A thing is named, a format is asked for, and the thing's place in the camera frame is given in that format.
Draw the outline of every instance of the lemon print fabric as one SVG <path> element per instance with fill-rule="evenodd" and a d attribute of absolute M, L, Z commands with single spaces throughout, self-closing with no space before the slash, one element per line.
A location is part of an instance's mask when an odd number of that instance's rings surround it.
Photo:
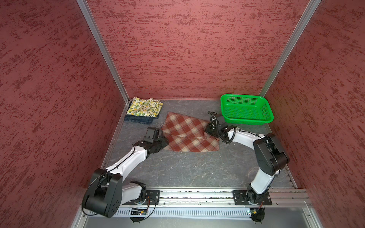
<path fill-rule="evenodd" d="M 133 116 L 151 116 L 156 117 L 162 108 L 163 103 L 159 100 L 143 100 L 138 97 L 134 97 L 130 108 L 127 111 L 128 115 Z"/>

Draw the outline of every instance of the plaid cloth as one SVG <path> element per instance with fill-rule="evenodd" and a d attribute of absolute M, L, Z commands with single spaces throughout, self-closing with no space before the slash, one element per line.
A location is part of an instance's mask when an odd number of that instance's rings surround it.
<path fill-rule="evenodd" d="M 169 140 L 166 150 L 208 152 L 219 150 L 219 141 L 204 132 L 209 121 L 169 112 L 162 126 Z"/>

